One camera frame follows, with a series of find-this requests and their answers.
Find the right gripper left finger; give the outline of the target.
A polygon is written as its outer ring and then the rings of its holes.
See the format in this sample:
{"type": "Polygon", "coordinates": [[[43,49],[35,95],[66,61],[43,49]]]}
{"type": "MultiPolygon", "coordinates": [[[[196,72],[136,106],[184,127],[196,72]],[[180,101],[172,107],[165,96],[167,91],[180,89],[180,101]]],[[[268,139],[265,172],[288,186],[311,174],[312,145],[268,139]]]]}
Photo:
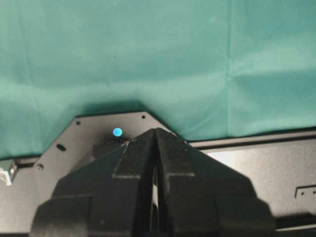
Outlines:
{"type": "Polygon", "coordinates": [[[156,131],[60,179],[36,211],[33,237],[140,237],[151,228],[156,131]]]}

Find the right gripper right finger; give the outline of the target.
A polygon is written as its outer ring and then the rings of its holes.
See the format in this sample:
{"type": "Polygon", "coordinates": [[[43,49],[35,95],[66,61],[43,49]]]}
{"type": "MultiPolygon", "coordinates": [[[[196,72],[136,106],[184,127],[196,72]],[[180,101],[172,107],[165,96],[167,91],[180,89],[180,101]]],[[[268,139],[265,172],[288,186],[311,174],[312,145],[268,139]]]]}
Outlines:
{"type": "Polygon", "coordinates": [[[160,228],[171,237],[271,237],[269,206],[249,178],[157,129],[160,228]]]}

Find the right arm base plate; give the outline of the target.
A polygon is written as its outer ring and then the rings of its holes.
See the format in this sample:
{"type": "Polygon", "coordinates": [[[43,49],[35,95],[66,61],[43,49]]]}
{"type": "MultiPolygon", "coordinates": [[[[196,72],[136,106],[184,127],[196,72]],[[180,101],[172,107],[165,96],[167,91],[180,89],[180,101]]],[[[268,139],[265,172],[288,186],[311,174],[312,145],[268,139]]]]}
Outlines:
{"type": "MultiPolygon", "coordinates": [[[[76,117],[42,154],[7,158],[12,185],[0,180],[0,232],[25,236],[38,205],[57,181],[105,151],[105,143],[133,139],[163,124],[146,112],[76,117]],[[123,130],[115,137],[115,127],[123,130]]],[[[316,131],[303,129],[259,136],[191,142],[191,146],[247,176],[266,201],[281,231],[316,225],[316,131]]]]}

